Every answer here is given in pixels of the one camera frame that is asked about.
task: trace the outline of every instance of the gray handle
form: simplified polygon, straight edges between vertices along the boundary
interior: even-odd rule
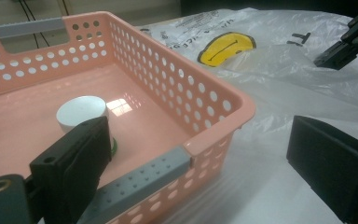
[[[0,25],[0,38],[19,35],[31,35],[46,31],[64,29],[62,18],[46,19],[42,21],[27,21],[14,24]]]

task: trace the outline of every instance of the white plastic bag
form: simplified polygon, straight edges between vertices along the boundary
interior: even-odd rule
[[[235,132],[222,175],[162,223],[341,223],[285,155],[293,115],[320,119],[358,138],[358,58],[340,71],[313,63],[345,34],[350,20],[248,8],[142,27],[251,95],[257,106],[255,117]],[[252,48],[246,36],[254,40]],[[240,38],[244,45],[228,52]],[[208,50],[207,61],[222,62],[201,61]]]

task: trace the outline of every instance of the black cable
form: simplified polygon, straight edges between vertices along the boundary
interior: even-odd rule
[[[32,10],[30,9],[30,7],[28,6],[27,2],[25,0],[22,0],[25,4],[25,6],[28,8],[28,11],[31,13],[32,18],[34,19],[34,21],[36,21],[36,18],[34,17],[34,13],[32,12]],[[48,45],[48,47],[50,47],[50,44],[48,43],[48,41],[46,40],[45,36],[42,33],[39,33],[42,38],[45,40],[46,44]]]
[[[25,13],[25,16],[27,16],[28,21],[31,21],[30,17],[28,16],[27,10],[25,10],[25,7],[22,5],[21,0],[20,0],[19,2],[20,2],[20,5],[21,5],[21,7],[22,7],[22,10],[23,10],[24,13]],[[37,43],[37,38],[36,38],[36,35],[35,35],[35,34],[34,34],[34,42],[36,43],[36,47],[39,49],[39,43]]]
[[[62,2],[63,2],[63,7],[65,8],[66,15],[69,16],[68,7],[66,6],[65,0],[63,0]]]

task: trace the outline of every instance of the basket hole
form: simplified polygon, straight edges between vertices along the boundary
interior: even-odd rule
[[[25,58],[22,59],[22,61],[23,61],[24,63],[30,63],[30,62],[31,62],[31,59],[28,58],[28,57],[25,57]]]
[[[168,199],[169,200],[172,200],[174,199],[176,196],[178,195],[178,190],[174,190],[173,192],[171,192],[169,195],[168,195]]]
[[[194,117],[197,119],[197,120],[200,120],[201,119],[201,114],[199,111],[196,111],[194,112]]]
[[[181,105],[182,104],[182,97],[176,96],[176,102]]]
[[[175,81],[173,80],[173,77],[170,77],[170,83],[171,83],[171,85],[175,84]]]
[[[3,74],[3,75],[2,75],[2,78],[3,78],[4,80],[11,80],[11,75],[10,75],[10,74]]]
[[[17,77],[23,77],[23,76],[24,76],[24,72],[21,71],[21,70],[20,70],[20,71],[17,71],[17,72],[16,72],[16,76],[17,76]]]
[[[170,96],[173,97],[173,90],[169,90]]]
[[[179,92],[182,92],[183,91],[183,86],[181,83],[178,83],[178,90]]]
[[[168,189],[174,189],[176,186],[178,186],[179,180],[173,181],[169,186]]]
[[[17,66],[19,66],[19,62],[17,62],[16,60],[12,60],[12,61],[10,61],[10,65],[13,67],[17,67]]]
[[[189,100],[193,99],[193,93],[190,90],[186,91],[186,95]]]
[[[191,176],[193,176],[194,173],[196,173],[196,169],[194,169],[194,168],[187,171],[186,178],[190,178]]]
[[[207,111],[208,111],[208,114],[209,114],[211,117],[214,116],[214,110],[213,110],[213,108],[212,108],[210,105],[208,105]]]
[[[59,66],[58,63],[52,63],[51,64],[51,67],[53,67],[53,68],[58,68],[58,66]]]
[[[203,170],[199,175],[199,179],[202,179],[203,177],[205,177],[207,173],[208,173],[207,170]]]
[[[220,159],[222,156],[223,156],[223,152],[220,152],[220,153],[216,156],[216,158],[217,158],[217,159]]]
[[[200,91],[201,93],[205,93],[205,86],[204,86],[203,83],[200,83],[200,84],[199,84],[199,91]]]
[[[211,162],[211,160],[207,159],[206,161],[204,161],[204,162],[201,164],[201,168],[207,167],[210,162]]]
[[[135,214],[137,214],[139,211],[141,211],[141,206],[138,205],[137,207],[135,207],[134,209],[130,210],[130,212],[127,214],[129,216],[134,216]]]
[[[142,221],[142,218],[144,218],[144,215],[139,214],[138,216],[134,217],[134,218],[131,220],[131,224],[140,223],[140,222]]]
[[[175,71],[175,65],[173,63],[170,64],[170,68],[171,68],[171,71],[174,72]]]
[[[0,70],[4,70],[5,69],[5,65],[3,63],[0,63]]]
[[[215,91],[210,92],[211,100],[216,102],[217,101],[217,94]]]
[[[190,122],[190,118],[188,117],[188,115],[185,115],[185,122],[189,123]]]
[[[155,204],[153,204],[153,205],[150,207],[150,211],[151,211],[151,212],[155,212],[155,211],[157,211],[160,207],[161,207],[161,202],[156,202]]]
[[[190,111],[191,111],[191,106],[190,106],[190,104],[186,103],[185,108],[186,108],[186,111],[187,111],[187,112],[190,112]]]
[[[193,123],[193,130],[197,133],[200,131],[200,127],[197,123]]]
[[[60,56],[64,56],[64,55],[65,55],[65,50],[60,49],[60,50],[58,51],[58,54],[59,54]]]
[[[39,62],[43,61],[43,56],[40,54],[36,54],[36,56],[34,56],[34,58]]]
[[[218,162],[218,163],[215,163],[213,166],[212,166],[212,169],[217,169],[218,167],[220,166],[220,163]]]
[[[53,52],[49,52],[49,53],[48,53],[48,58],[50,58],[50,59],[54,58],[54,53],[53,53]]]
[[[202,107],[203,103],[202,100],[200,98],[197,98],[197,106]]]
[[[180,109],[179,107],[176,107],[176,114],[177,114],[178,116],[181,116],[181,115],[182,115],[182,111],[181,111],[181,109]]]
[[[223,101],[223,108],[225,108],[226,111],[231,110],[231,103],[228,100]]]
[[[185,183],[185,189],[190,188],[193,185],[194,180],[190,179]]]
[[[182,69],[179,69],[178,75],[179,75],[180,78],[184,78],[185,77],[185,72]]]
[[[157,193],[155,195],[153,195],[150,199],[149,199],[149,202],[155,202],[156,200],[158,200],[159,196],[161,195],[161,193]]]
[[[191,86],[194,85],[194,78],[192,76],[188,76],[187,80],[188,84],[190,84]]]
[[[48,66],[47,65],[45,65],[45,64],[42,64],[42,65],[40,65],[40,70],[42,70],[42,71],[47,71],[48,70]]]
[[[225,146],[226,143],[227,143],[227,141],[228,141],[227,139],[222,140],[222,141],[219,143],[219,146],[220,146],[220,147]]]
[[[212,127],[212,123],[208,119],[205,120],[205,127],[206,128],[211,128]]]
[[[212,149],[212,148],[209,149],[208,151],[206,151],[206,152],[204,153],[204,157],[209,157],[212,152],[213,152],[213,149]]]
[[[35,69],[34,67],[30,67],[30,68],[28,69],[28,72],[29,72],[30,74],[35,74],[35,73],[36,73],[36,69]]]

